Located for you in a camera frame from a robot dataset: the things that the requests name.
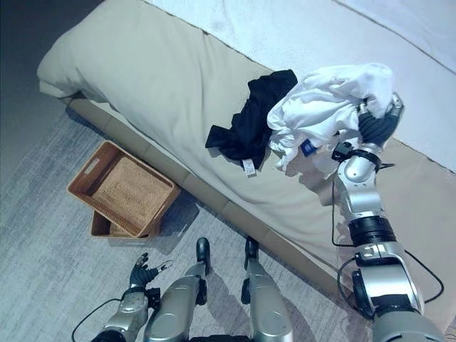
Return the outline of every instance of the clothes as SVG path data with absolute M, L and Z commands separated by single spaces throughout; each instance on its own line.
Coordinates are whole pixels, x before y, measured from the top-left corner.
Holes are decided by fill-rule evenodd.
M 206 148 L 218 147 L 232 160 L 252 159 L 258 169 L 264 159 L 271 129 L 266 123 L 268 112 L 296 84 L 298 80 L 291 70 L 276 71 L 250 81 L 250 96 L 241 113 L 234 114 L 228 130 L 216 125 L 211 127 Z
M 307 138 L 320 147 L 339 130 L 357 130 L 357 107 L 364 99 L 371 114 L 382 118 L 392 94 L 393 72 L 383 64 L 329 66 L 310 73 L 268 114 L 274 130 L 269 147 L 284 153 L 276 166 L 286 170 Z

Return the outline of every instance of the wicker basket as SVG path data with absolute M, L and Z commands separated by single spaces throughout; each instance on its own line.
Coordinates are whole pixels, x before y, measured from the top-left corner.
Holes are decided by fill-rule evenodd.
M 156 227 L 154 230 L 147 232 L 140 237 L 132 237 L 124 229 L 120 228 L 115 223 L 112 223 L 109 219 L 101 215 L 99 212 L 93 212 L 92 218 L 92 227 L 90 229 L 90 234 L 93 237 L 115 237 L 118 239 L 147 239 L 148 237 L 153 237 L 157 235 L 159 227 Z
M 95 151 L 68 191 L 117 226 L 111 229 L 115 235 L 124 231 L 131 237 L 156 234 L 180 192 L 173 181 L 110 141 Z

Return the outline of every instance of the white bed sheet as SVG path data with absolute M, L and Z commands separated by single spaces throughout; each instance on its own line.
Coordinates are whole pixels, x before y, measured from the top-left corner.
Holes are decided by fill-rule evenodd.
M 456 74 L 392 31 L 331 0 L 147 2 L 268 68 L 291 68 L 298 77 L 322 66 L 390 66 L 406 106 L 396 138 L 456 171 Z

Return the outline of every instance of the rug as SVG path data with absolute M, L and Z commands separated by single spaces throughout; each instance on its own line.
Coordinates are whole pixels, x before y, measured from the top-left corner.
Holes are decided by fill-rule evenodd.
M 76 324 L 128 287 L 135 260 L 174 260 L 152 283 L 162 292 L 195 262 L 195 243 L 207 237 L 212 273 L 208 302 L 195 309 L 191 336 L 249 333 L 249 307 L 240 301 L 245 277 L 244 233 L 182 191 L 167 211 L 160 236 L 146 241 L 91 237 L 92 210 L 67 184 L 107 137 L 71 110 L 22 160 L 1 194 L 0 341 L 69 341 Z M 369 341 L 371 325 L 335 296 L 316 289 L 281 260 L 260 251 L 260 262 L 281 289 L 295 341 Z M 78 330 L 90 341 L 115 313 L 110 303 Z M 143 338 L 142 332 L 138 341 Z

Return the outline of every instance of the mattress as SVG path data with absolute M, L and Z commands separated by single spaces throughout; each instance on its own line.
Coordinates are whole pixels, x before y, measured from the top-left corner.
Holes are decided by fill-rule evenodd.
M 329 203 L 329 183 L 303 156 L 285 174 L 275 168 L 279 156 L 267 153 L 256 177 L 246 177 L 237 163 L 204 148 L 211 125 L 229 127 L 242 108 L 247 82 L 269 73 L 213 36 L 136 0 L 102 3 L 57 40 L 38 68 L 41 91 L 59 98 L 82 91 L 109 103 L 114 115 L 335 275 L 350 251 L 331 245 L 331 208 L 321 204 Z M 445 262 L 456 241 L 456 176 L 397 140 L 383 160 L 397 164 L 379 173 L 378 188 L 398 240 L 447 286 L 426 307 L 444 329 L 456 311 L 456 271 Z M 346 235 L 337 220 L 339 234 Z M 420 267 L 411 263 L 410 269 L 425 298 L 437 292 Z

